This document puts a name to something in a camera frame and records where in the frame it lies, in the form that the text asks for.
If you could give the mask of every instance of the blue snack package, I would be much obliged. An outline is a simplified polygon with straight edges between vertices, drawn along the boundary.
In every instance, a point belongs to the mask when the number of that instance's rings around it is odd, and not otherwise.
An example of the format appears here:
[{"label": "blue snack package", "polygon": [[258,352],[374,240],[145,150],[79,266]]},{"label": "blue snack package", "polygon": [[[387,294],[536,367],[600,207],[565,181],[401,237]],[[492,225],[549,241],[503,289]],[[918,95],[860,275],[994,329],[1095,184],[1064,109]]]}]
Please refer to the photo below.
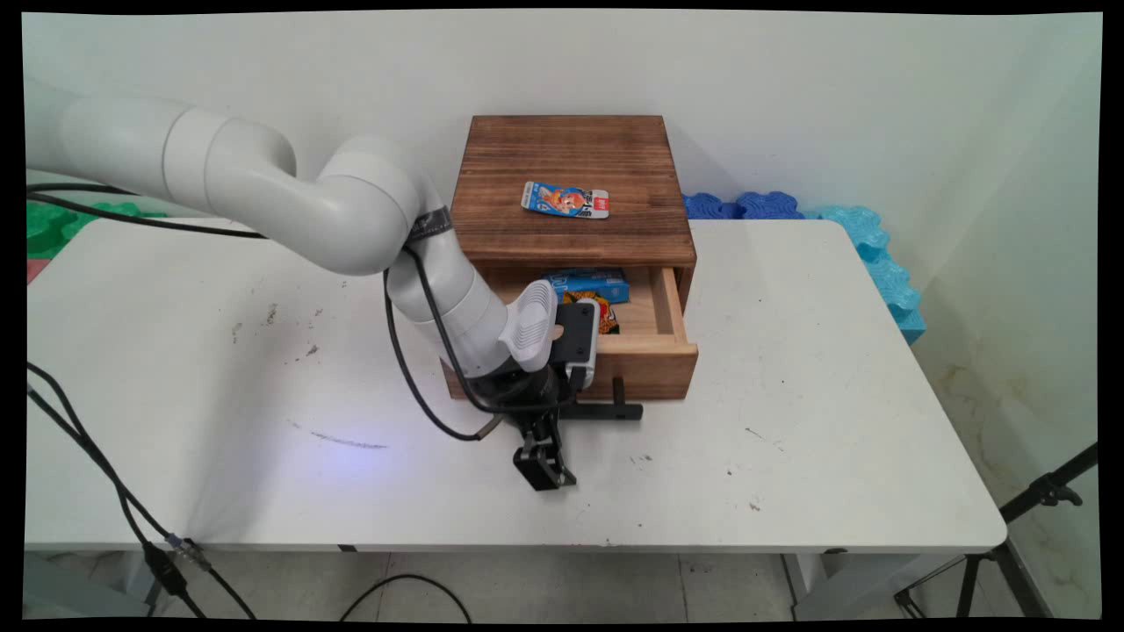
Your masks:
[{"label": "blue snack package", "polygon": [[592,291],[609,303],[628,303],[628,281],[619,268],[568,268],[543,274],[563,301],[565,292]]},{"label": "blue snack package", "polygon": [[605,219],[609,216],[609,193],[600,189],[587,191],[577,187],[527,182],[523,186],[520,204],[527,210],[560,217]]}]

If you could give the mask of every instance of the snack package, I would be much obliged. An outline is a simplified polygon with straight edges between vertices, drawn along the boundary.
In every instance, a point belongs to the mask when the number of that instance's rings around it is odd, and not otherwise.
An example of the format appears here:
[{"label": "snack package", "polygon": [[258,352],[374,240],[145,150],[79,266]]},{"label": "snack package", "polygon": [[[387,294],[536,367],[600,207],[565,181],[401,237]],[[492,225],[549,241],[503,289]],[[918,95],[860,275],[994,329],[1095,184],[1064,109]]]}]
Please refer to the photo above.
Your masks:
[{"label": "snack package", "polygon": [[523,208],[558,215],[605,219],[609,216],[609,193],[601,189],[583,190],[577,187],[554,187],[542,182],[523,186]]},{"label": "snack package", "polygon": [[609,303],[628,303],[628,281],[619,268],[568,268],[543,274],[551,282],[559,300],[562,292],[598,292]]},{"label": "snack package", "polygon": [[565,292],[562,298],[562,303],[578,303],[583,298],[591,298],[601,306],[601,322],[597,327],[597,333],[600,335],[605,334],[619,334],[620,325],[617,323],[617,315],[613,313],[613,308],[609,307],[609,301],[605,300],[605,297],[597,292]]}]

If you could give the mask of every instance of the black cable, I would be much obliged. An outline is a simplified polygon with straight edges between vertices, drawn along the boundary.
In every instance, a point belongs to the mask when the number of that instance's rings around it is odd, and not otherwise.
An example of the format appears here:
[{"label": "black cable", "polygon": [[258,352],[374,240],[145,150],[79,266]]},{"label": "black cable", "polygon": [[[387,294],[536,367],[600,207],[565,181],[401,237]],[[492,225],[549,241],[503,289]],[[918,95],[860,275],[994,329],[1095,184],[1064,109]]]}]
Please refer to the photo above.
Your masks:
[{"label": "black cable", "polygon": [[55,390],[56,395],[58,395],[60,400],[63,403],[64,408],[70,415],[71,422],[74,424],[74,427],[71,427],[71,425],[69,425],[62,418],[62,415],[60,415],[58,412],[55,410],[53,406],[47,404],[46,400],[44,400],[43,397],[39,396],[39,394],[36,392],[34,388],[31,388],[30,383],[27,385],[27,396],[31,399],[31,401],[35,401],[35,404],[48,417],[51,417],[51,419],[55,422],[55,424],[60,428],[62,428],[63,432],[65,432],[66,435],[70,436],[79,445],[79,448],[81,448],[82,451],[87,453],[88,457],[90,457],[90,460],[92,460],[99,468],[101,468],[101,471],[105,472],[106,476],[114,484],[114,487],[117,491],[117,499],[118,502],[120,502],[121,505],[121,513],[125,514],[125,520],[126,522],[128,522],[129,529],[133,531],[133,534],[136,536],[137,541],[140,542],[140,550],[144,552],[145,563],[152,570],[153,577],[156,578],[160,585],[163,586],[164,589],[167,590],[170,595],[180,597],[185,603],[189,603],[188,607],[191,608],[191,612],[194,613],[196,616],[200,619],[206,619],[206,615],[203,615],[202,611],[200,611],[198,606],[196,606],[194,603],[191,602],[191,597],[190,595],[188,595],[188,580],[183,577],[183,574],[180,572],[178,568],[175,568],[175,563],[172,561],[171,556],[169,556],[167,552],[157,549],[152,542],[148,541],[147,538],[145,538],[144,532],[140,531],[140,527],[136,522],[136,518],[133,517],[133,511],[129,508],[129,502],[130,502],[129,499],[132,499],[132,502],[136,505],[138,511],[140,511],[144,515],[148,516],[148,520],[151,521],[152,524],[154,524],[154,527],[158,526],[158,523],[152,520],[151,514],[148,514],[147,509],[144,508],[144,505],[142,505],[140,502],[137,500],[136,497],[133,495],[133,493],[129,491],[129,489],[121,481],[120,477],[117,476],[117,472],[114,470],[112,466],[109,464],[109,461],[108,459],[106,459],[106,455],[101,452],[100,449],[98,449],[98,445],[93,442],[93,439],[90,437],[90,435],[85,432],[85,428],[82,426],[82,422],[80,422],[78,415],[74,414],[74,408],[70,404],[70,399],[66,397],[66,394],[62,390],[62,386],[60,386],[58,382],[43,369],[39,369],[31,362],[28,362],[27,364],[29,370],[35,372],[37,376],[42,377],[48,385],[51,385],[52,389]]},{"label": "black cable", "polygon": [[461,603],[461,599],[456,598],[456,595],[454,595],[452,590],[450,590],[448,588],[445,588],[439,583],[434,581],[433,579],[429,579],[428,577],[423,577],[420,575],[414,575],[414,574],[409,574],[409,572],[406,572],[406,574],[402,574],[402,575],[395,575],[395,576],[388,577],[388,578],[386,578],[386,579],[383,579],[381,581],[375,581],[374,586],[371,586],[370,588],[368,588],[366,593],[363,593],[362,595],[359,596],[357,599],[355,599],[355,603],[353,603],[351,605],[351,607],[347,608],[347,612],[345,612],[344,615],[339,617],[339,621],[341,622],[345,621],[347,619],[347,615],[351,614],[352,611],[355,610],[355,607],[359,606],[363,602],[363,599],[365,599],[368,597],[368,595],[370,595],[371,593],[374,593],[375,590],[378,590],[382,586],[386,586],[387,584],[390,584],[391,581],[397,581],[399,579],[417,579],[419,581],[425,581],[426,584],[430,584],[433,586],[436,586],[437,588],[441,588],[442,592],[444,592],[446,595],[448,595],[450,598],[452,598],[453,602],[456,603],[456,607],[461,608],[461,614],[464,615],[464,622],[465,623],[472,623],[472,617],[469,616],[469,611],[465,610],[464,604]]},{"label": "black cable", "polygon": [[[128,489],[128,487],[126,487],[125,484],[121,482],[121,478],[117,476],[117,471],[109,463],[109,459],[106,458],[106,455],[101,452],[101,449],[99,449],[97,443],[93,442],[93,439],[90,437],[90,434],[85,432],[85,427],[82,425],[82,422],[79,421],[78,414],[74,412],[74,407],[71,406],[70,399],[66,397],[66,392],[63,391],[63,387],[60,386],[60,383],[55,380],[54,377],[51,376],[51,373],[36,367],[30,361],[27,362],[27,369],[33,373],[35,373],[36,376],[38,376],[39,378],[42,378],[43,381],[47,382],[47,386],[51,387],[51,390],[55,392],[55,397],[57,397],[58,400],[62,403],[63,409],[66,410],[66,415],[71,418],[71,422],[74,424],[74,428],[76,430],[78,436],[74,436],[72,434],[71,439],[73,439],[79,444],[79,446],[81,446],[82,450],[85,451],[85,453],[90,457],[90,459],[92,459],[93,462],[99,468],[101,468],[101,471],[105,472],[107,477],[109,477],[109,480],[112,481],[114,486],[117,487],[118,491],[123,494],[126,498],[128,498],[129,503],[132,503],[133,506],[136,507],[137,512],[140,513],[140,516],[144,517],[145,522],[152,525],[152,527],[156,530],[156,533],[160,533],[161,538],[167,538],[170,532],[166,529],[164,529],[158,522],[156,522],[156,518],[154,518],[152,514],[148,513],[148,509],[145,508],[145,506],[140,504],[139,500],[137,500],[136,496],[133,495],[133,493]],[[31,398],[34,400],[37,397],[39,396],[37,392],[35,392]],[[47,415],[51,416],[55,421],[55,423],[60,425],[60,427],[66,431],[67,434],[71,434],[70,426],[62,421],[62,417],[58,415],[58,413],[54,412],[54,408],[47,405],[46,401],[42,403],[40,401],[42,398],[39,398],[39,400],[36,400],[36,404],[39,405],[39,408],[43,408],[43,410],[47,413]],[[135,524],[135,522],[133,522],[132,520],[130,512],[126,512],[126,518],[129,520],[130,524]]]},{"label": "black cable", "polygon": [[207,569],[207,575],[210,575],[211,577],[215,578],[215,581],[218,581],[218,585],[221,586],[224,590],[226,590],[227,595],[230,595],[230,598],[233,598],[235,603],[238,604],[238,607],[242,608],[242,612],[246,613],[247,617],[255,620],[257,619],[256,616],[254,616],[254,611],[250,610],[250,606],[246,605],[246,602],[242,601],[242,595],[238,595],[238,593],[234,589],[234,587],[227,584],[226,579],[223,579],[223,576],[219,575],[217,570],[215,570],[215,567]]},{"label": "black cable", "polygon": [[[84,437],[82,437],[78,433],[78,431],[67,425],[66,422],[63,419],[62,415],[58,414],[58,410],[55,410],[54,406],[47,404],[46,400],[43,399],[43,396],[36,392],[35,389],[30,388],[30,385],[28,385],[27,396],[31,398],[31,401],[35,401],[35,404],[39,407],[40,410],[43,410],[44,413],[46,413],[48,417],[51,417],[51,421],[55,422],[55,425],[57,425],[60,428],[63,430],[63,432],[70,435],[70,437],[74,440],[75,443],[78,443],[79,448],[81,448],[82,451],[84,451],[88,457],[93,459],[94,462],[98,461],[98,459],[91,453],[88,441]],[[121,512],[125,513],[125,520],[129,523],[129,529],[133,531],[133,534],[136,535],[137,540],[144,542],[146,540],[144,536],[144,532],[140,531],[140,526],[137,525],[136,518],[133,517],[133,512],[129,511],[128,503],[126,502],[124,486],[117,481],[112,482],[114,487],[117,489],[117,498],[121,503]]]},{"label": "black cable", "polygon": [[160,222],[156,219],[148,219],[147,217],[129,217],[127,215],[119,215],[116,213],[110,213],[108,210],[100,210],[90,206],[81,205],[78,202],[72,202],[64,200],[62,198],[56,198],[54,196],[47,196],[44,193],[36,193],[28,191],[27,199],[35,200],[39,202],[52,204],[62,208],[73,210],[75,213],[84,213],[87,215],[93,215],[94,217],[101,217],[105,219],[112,219],[114,222],[124,222],[126,224],[139,224],[142,226],[154,226],[157,228],[170,228],[172,231],[185,231],[188,233],[206,233],[208,235],[225,235],[228,237],[250,237],[253,240],[268,240],[265,235],[261,233],[251,233],[248,231],[230,231],[228,228],[211,228],[209,226],[194,226],[191,224],[173,224],[171,222]]},{"label": "black cable", "polygon": [[390,274],[386,272],[382,273],[382,296],[387,304],[387,331],[390,334],[390,346],[393,347],[395,358],[398,359],[398,368],[402,371],[402,377],[406,378],[406,386],[409,387],[410,392],[414,394],[414,399],[418,403],[418,406],[422,407],[422,412],[425,413],[427,417],[429,417],[429,421],[433,422],[433,425],[437,426],[441,430],[441,432],[459,441],[480,441],[481,437],[479,433],[464,434],[461,432],[456,432],[455,430],[441,423],[441,419],[437,418],[437,415],[435,415],[433,410],[429,409],[429,405],[426,404],[425,398],[422,397],[422,392],[418,391],[417,385],[414,383],[414,376],[410,374],[410,370],[406,365],[406,356],[402,355],[402,347],[398,343],[398,329],[395,327],[395,308],[393,305],[390,303],[390,291],[387,289],[387,278],[389,276]]},{"label": "black cable", "polygon": [[194,599],[189,597],[187,594],[180,596],[180,598],[183,599],[184,604],[187,604],[188,610],[191,611],[191,614],[196,615],[198,619],[207,619],[207,615],[203,614],[203,611],[199,610],[199,606],[196,605]]},{"label": "black cable", "polygon": [[118,189],[108,184],[87,184],[84,182],[43,182],[39,184],[28,184],[28,193],[40,193],[43,191],[92,191],[94,193],[115,193],[119,196],[135,196],[133,191]]},{"label": "black cable", "polygon": [[[202,551],[202,547],[196,544],[196,542],[190,538],[184,538],[183,541],[190,544],[191,547],[194,547],[196,549]],[[229,584],[227,584],[226,579],[224,579],[223,576],[219,575],[217,570],[215,570],[215,567],[210,566],[209,563],[207,565],[207,575],[210,575],[211,577],[215,578],[215,581],[218,581],[218,585],[221,586],[224,590],[226,590],[227,595],[230,595],[230,598],[233,598],[235,603],[238,604],[238,607],[242,608],[242,612],[246,613],[247,617],[254,620],[257,619],[256,616],[254,616],[254,611],[250,610],[250,606],[246,605],[246,602],[242,601],[242,595],[238,595],[238,592],[235,590],[234,587],[232,587]]]}]

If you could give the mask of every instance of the drawer front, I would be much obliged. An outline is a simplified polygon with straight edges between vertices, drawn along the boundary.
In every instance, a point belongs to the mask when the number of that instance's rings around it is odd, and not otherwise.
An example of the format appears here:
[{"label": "drawer front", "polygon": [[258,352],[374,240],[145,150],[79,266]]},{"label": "drawer front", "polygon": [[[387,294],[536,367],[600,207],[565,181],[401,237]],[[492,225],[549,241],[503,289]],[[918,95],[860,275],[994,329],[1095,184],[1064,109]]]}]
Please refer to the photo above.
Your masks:
[{"label": "drawer front", "polygon": [[[481,274],[504,303],[518,297],[541,270],[487,269]],[[631,300],[614,305],[620,334],[600,335],[593,383],[580,400],[613,399],[613,378],[625,382],[628,400],[683,399],[695,373],[698,347],[687,340],[671,268],[626,268]],[[463,399],[453,370],[442,362],[448,392]]]}]

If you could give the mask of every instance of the table leg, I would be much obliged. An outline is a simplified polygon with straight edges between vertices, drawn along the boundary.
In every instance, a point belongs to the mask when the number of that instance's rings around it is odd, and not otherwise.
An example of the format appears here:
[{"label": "table leg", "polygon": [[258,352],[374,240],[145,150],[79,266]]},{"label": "table leg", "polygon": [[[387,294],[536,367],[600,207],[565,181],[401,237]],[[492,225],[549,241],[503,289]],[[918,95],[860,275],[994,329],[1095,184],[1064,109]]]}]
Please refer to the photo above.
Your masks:
[{"label": "table leg", "polygon": [[797,621],[845,620],[861,615],[879,601],[937,569],[952,556],[833,554],[833,574],[824,571],[821,556],[785,556]]}]

